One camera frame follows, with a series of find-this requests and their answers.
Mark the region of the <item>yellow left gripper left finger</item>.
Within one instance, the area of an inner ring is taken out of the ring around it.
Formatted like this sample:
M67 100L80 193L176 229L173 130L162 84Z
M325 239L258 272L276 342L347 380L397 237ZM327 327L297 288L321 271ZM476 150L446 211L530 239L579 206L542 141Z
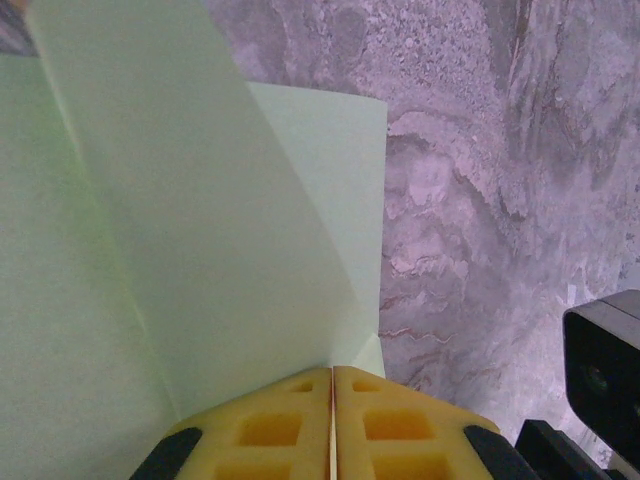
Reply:
M175 424L133 479L328 479L332 371L307 370Z

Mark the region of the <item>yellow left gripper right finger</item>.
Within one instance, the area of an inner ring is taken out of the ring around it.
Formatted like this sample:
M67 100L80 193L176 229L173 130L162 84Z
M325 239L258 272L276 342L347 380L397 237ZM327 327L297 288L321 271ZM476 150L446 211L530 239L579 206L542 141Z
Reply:
M334 369L340 479L536 479L490 420L355 367Z

